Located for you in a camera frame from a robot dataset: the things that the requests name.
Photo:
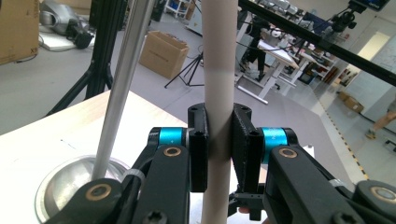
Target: cable tie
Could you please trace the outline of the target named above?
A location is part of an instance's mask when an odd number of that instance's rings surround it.
[[[337,188],[337,187],[346,187],[347,185],[340,179],[333,179],[333,180],[329,180],[329,183]]]
[[[141,172],[140,170],[137,170],[137,169],[130,169],[130,170],[125,171],[121,180],[123,181],[127,175],[134,175],[134,176],[139,177],[139,179],[142,183],[145,182],[145,179],[146,179],[145,174],[143,174],[143,172]]]

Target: black beam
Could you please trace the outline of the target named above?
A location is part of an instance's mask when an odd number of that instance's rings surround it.
[[[313,45],[328,51],[330,54],[338,57],[339,59],[359,67],[361,70],[388,82],[392,86],[396,86],[396,75],[387,69],[363,59],[362,57],[346,49],[323,40],[320,36],[305,30],[303,27],[300,27],[299,25],[288,21],[283,17],[276,15],[272,11],[265,9],[254,2],[249,0],[239,0],[239,6],[271,22],[276,27],[286,31],[287,33],[299,36],[309,43],[312,43]]]

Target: table surface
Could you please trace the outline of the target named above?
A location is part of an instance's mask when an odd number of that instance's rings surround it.
[[[271,54],[281,62],[286,63],[293,68],[299,68],[298,64],[289,56],[289,54],[285,50],[272,47],[271,45],[265,43],[263,40],[260,40],[258,47],[264,49],[266,53]]]
[[[35,194],[57,166],[94,155],[99,143],[109,91],[59,113],[0,136],[0,187],[3,220],[38,223]],[[123,110],[112,157],[131,166],[147,143],[152,127],[187,127],[183,121],[130,92]],[[231,190],[236,178],[232,177]],[[201,217],[202,194],[191,195],[191,223]],[[248,221],[236,214],[229,223]]]

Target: white cylinder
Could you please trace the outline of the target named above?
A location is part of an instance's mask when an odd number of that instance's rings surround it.
[[[231,170],[231,119],[237,0],[203,0],[205,109],[209,122],[208,188],[202,222],[226,223]]]

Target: person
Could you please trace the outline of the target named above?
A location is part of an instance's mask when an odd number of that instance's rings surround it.
[[[247,34],[253,37],[253,40],[249,45],[249,49],[247,50],[246,57],[243,61],[244,68],[248,70],[248,63],[254,63],[254,61],[256,61],[257,59],[257,70],[259,70],[259,76],[256,78],[256,80],[258,82],[260,82],[265,76],[265,52],[257,48],[260,40],[262,39],[262,31],[264,29],[271,29],[270,23],[260,17],[254,17],[253,23],[247,28]]]
[[[367,131],[366,136],[370,139],[375,139],[376,138],[375,132],[387,126],[395,119],[396,119],[396,96],[395,99],[388,106],[387,114],[374,123],[373,127]]]

